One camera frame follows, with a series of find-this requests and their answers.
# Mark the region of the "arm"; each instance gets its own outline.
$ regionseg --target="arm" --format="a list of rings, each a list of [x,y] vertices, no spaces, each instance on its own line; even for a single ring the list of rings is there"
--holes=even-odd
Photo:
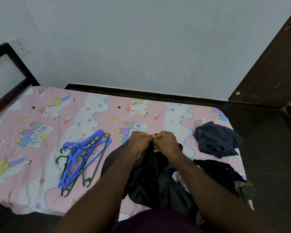
[[[151,135],[133,132],[125,151],[105,175],[70,208],[54,233],[96,233],[111,230],[132,166],[151,140]]]
[[[178,148],[171,132],[161,132],[153,140],[155,152],[161,151],[178,169],[204,219],[226,233],[274,232],[249,206],[233,196]]]

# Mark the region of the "pile of hangers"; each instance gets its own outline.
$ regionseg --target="pile of hangers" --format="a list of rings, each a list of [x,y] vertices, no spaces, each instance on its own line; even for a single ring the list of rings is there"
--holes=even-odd
[[[65,157],[66,164],[64,170],[62,172],[60,182],[58,184],[58,188],[61,189],[61,196],[63,196],[64,191],[66,190],[68,193],[64,196],[68,196],[71,189],[73,188],[75,182],[78,179],[78,176],[82,173],[82,183],[85,186],[85,183],[88,181],[89,184],[86,187],[89,187],[93,181],[93,178],[96,174],[98,169],[99,163],[101,158],[105,152],[105,149],[111,144],[112,140],[110,139],[110,134],[105,133],[103,130],[99,129],[95,132],[92,136],[87,138],[85,141],[81,142],[66,142],[63,144],[62,151],[66,152],[66,149],[70,150],[69,155],[64,156],[61,155],[56,159],[56,163],[60,157]],[[94,149],[99,145],[105,145],[104,148],[96,154],[93,159],[88,162],[88,158],[93,154]],[[95,161],[98,156],[100,156],[95,171],[92,177],[84,178],[84,170],[93,162]]]

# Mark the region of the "person's left hand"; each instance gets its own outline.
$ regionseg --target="person's left hand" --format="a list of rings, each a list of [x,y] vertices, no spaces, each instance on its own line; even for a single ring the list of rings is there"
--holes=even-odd
[[[127,149],[130,152],[137,155],[137,159],[140,157],[142,151],[144,151],[149,145],[150,142],[154,139],[154,137],[150,134],[134,131],[130,136]]]

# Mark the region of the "bed headboard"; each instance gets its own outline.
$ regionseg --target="bed headboard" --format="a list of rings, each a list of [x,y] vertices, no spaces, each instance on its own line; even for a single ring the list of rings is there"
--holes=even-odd
[[[0,98],[0,111],[17,98],[28,86],[40,86],[38,81],[8,43],[0,45],[0,57],[4,55],[7,55],[12,60],[20,72],[25,76],[25,79]]]

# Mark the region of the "person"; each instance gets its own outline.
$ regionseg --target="person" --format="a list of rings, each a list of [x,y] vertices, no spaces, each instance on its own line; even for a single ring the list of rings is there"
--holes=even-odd
[[[203,217],[218,232],[274,232],[250,207],[229,193],[188,159],[176,137],[162,131],[132,133],[125,151],[101,179],[81,197],[55,229],[55,233],[203,232],[194,222],[170,210],[146,210],[117,222],[122,195],[134,162],[150,142],[177,168]]]

